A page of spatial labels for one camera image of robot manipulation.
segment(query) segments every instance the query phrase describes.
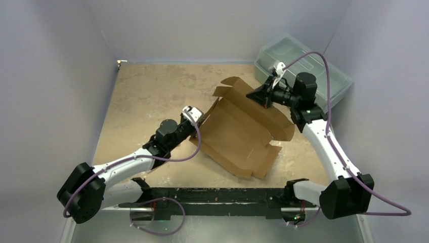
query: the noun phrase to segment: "floor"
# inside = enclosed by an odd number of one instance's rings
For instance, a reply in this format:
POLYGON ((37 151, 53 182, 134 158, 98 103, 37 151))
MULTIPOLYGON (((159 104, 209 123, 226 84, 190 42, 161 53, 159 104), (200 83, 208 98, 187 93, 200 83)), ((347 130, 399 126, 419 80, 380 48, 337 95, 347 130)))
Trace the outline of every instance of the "floor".
MULTIPOLYGON (((93 164, 134 152, 149 140, 161 121, 179 120, 186 105, 207 111, 216 99, 211 96, 215 87, 230 76, 241 77, 253 88, 260 85, 254 78, 253 65, 122 65, 93 164)), ((289 116, 287 107, 277 107, 289 116)), ((153 187, 284 187, 286 181, 298 178, 328 184, 320 160, 298 130, 290 142, 273 144, 283 149, 264 180, 237 178, 204 152, 189 161, 168 162, 137 176, 153 187)), ((171 153, 172 158, 186 157, 194 149, 193 144, 184 141, 171 153)))

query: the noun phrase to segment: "table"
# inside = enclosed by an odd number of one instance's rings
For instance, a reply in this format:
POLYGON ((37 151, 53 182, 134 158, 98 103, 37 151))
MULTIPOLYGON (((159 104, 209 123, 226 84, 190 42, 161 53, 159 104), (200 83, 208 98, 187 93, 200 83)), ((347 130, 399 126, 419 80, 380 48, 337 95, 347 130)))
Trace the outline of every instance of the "table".
MULTIPOLYGON (((220 81, 239 76, 256 88, 253 65, 154 65, 125 64, 120 67, 109 109, 100 134, 94 165, 128 155, 153 135, 164 119, 180 119, 182 108, 192 105, 207 111, 220 81)), ((275 104, 289 117, 289 109, 275 104)), ((284 187, 286 181, 308 178, 328 185, 323 166, 308 140, 298 129, 282 146, 264 180, 237 178, 204 152, 189 161, 168 162, 151 173, 139 173, 153 187, 284 187)), ((171 154, 183 158, 195 146, 184 141, 171 154)))

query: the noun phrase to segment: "cardboard box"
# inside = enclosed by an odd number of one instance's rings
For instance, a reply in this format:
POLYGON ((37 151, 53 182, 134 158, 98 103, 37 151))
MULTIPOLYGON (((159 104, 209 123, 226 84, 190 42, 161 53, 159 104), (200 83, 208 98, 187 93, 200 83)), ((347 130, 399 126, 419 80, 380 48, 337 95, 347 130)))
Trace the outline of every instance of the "cardboard box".
MULTIPOLYGON (((271 140, 290 141, 294 124, 277 108, 263 109, 246 98, 253 89, 239 77, 221 81, 218 97, 200 126, 201 150, 238 177, 263 179, 271 169, 279 146, 271 140)), ((196 138, 190 141, 198 144, 196 138)))

